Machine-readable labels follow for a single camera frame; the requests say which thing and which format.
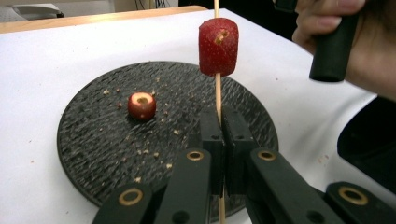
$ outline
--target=textured black plate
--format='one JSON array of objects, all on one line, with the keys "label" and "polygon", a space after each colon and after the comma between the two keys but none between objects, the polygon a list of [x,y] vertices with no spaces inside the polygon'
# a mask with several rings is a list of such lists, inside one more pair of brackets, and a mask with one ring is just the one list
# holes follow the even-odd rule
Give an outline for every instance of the textured black plate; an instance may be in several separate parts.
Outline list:
[{"label": "textured black plate", "polygon": [[[188,136],[196,133],[200,111],[215,105],[214,86],[213,77],[188,63],[137,63],[100,76],[71,100],[61,118],[58,153],[65,172],[98,206],[113,189],[138,177],[151,185],[169,177],[172,168],[167,164],[186,149]],[[128,116],[128,96],[136,91],[155,92],[154,119],[139,122]],[[223,77],[222,103],[242,113],[262,147],[277,150],[275,126],[247,89]],[[244,207],[239,196],[226,203],[227,215]],[[212,204],[215,220],[216,199]]]}]

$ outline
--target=white table surface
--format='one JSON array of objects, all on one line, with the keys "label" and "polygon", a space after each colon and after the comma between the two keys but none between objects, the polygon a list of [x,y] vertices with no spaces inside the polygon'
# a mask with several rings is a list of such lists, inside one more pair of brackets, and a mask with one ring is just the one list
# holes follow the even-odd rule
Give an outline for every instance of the white table surface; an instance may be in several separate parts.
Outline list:
[{"label": "white table surface", "polygon": [[[98,208],[60,164],[57,128],[87,83],[131,63],[198,64],[201,11],[0,35],[0,223],[91,223]],[[339,133],[375,96],[346,82],[310,80],[312,56],[222,9],[240,31],[234,74],[271,115],[280,152],[312,186],[359,184],[396,207],[393,194],[336,153]],[[249,223],[246,210],[228,223]]]}]

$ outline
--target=cylindrical food piece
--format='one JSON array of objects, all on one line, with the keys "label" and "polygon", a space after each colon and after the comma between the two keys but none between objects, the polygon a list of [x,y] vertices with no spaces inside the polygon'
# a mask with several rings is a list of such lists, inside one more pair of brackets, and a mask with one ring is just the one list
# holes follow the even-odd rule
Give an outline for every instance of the cylindrical food piece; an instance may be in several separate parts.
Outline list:
[{"label": "cylindrical food piece", "polygon": [[235,70],[238,55],[238,26],[234,21],[215,18],[199,27],[199,67],[203,74],[222,77]]}]

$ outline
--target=wooden skewer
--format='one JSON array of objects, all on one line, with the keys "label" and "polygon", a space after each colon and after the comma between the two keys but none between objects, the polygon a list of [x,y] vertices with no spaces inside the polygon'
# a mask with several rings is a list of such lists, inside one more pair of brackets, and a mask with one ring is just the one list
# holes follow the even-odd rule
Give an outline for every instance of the wooden skewer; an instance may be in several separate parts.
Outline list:
[{"label": "wooden skewer", "polygon": [[216,74],[216,110],[218,111],[218,119],[221,126],[221,74]]},{"label": "wooden skewer", "polygon": [[[219,17],[219,0],[215,1],[215,18]],[[221,126],[221,74],[216,74],[216,109],[218,111],[219,124]],[[219,196],[219,223],[225,224],[224,186],[223,193]]]}]

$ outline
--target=small red food piece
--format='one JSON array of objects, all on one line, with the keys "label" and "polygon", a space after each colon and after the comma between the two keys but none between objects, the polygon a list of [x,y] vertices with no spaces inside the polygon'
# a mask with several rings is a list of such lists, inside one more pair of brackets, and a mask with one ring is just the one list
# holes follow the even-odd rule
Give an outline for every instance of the small red food piece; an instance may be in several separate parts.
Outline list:
[{"label": "small red food piece", "polygon": [[203,74],[222,77],[235,70],[239,32],[234,21],[215,18],[199,27],[199,67]]},{"label": "small red food piece", "polygon": [[147,92],[136,92],[128,98],[128,112],[134,119],[152,119],[156,108],[154,97]]}]

